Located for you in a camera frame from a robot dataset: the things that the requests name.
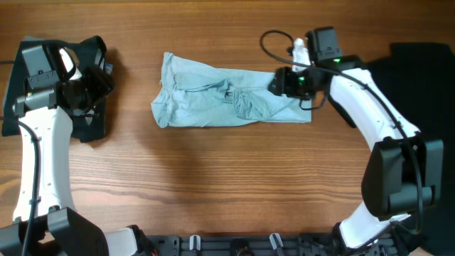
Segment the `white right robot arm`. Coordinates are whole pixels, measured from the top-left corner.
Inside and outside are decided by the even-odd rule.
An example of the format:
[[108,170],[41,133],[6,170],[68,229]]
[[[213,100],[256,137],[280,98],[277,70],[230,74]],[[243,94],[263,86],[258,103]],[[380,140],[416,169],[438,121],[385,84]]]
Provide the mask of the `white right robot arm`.
[[283,67],[269,91],[299,101],[301,109],[317,94],[330,102],[350,126],[359,129],[370,148],[361,183],[362,202],[331,235],[337,255],[365,252],[395,227],[415,219],[411,234],[423,226],[423,213],[441,195],[444,145],[428,139],[383,95],[365,63],[344,55],[332,27],[309,31],[292,40]]

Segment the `light blue t-shirt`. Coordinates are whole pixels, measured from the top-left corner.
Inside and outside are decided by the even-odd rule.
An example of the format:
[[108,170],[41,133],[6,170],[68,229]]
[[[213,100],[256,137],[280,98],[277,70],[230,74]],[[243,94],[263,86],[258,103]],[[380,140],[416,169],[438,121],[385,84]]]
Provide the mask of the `light blue t-shirt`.
[[309,123],[299,100],[276,96],[274,73],[214,68],[164,53],[161,91],[151,103],[159,127],[237,127],[254,122]]

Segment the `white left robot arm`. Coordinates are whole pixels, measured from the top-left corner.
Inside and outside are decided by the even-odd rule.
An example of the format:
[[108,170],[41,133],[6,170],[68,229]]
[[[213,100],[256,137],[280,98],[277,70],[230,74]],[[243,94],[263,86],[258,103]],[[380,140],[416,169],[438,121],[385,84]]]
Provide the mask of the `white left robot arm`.
[[135,226],[105,233],[76,210],[69,144],[76,117],[94,118],[114,83],[106,49],[86,52],[42,43],[21,52],[27,76],[13,105],[20,129],[21,187],[13,222],[1,229],[3,255],[143,255],[147,239]]

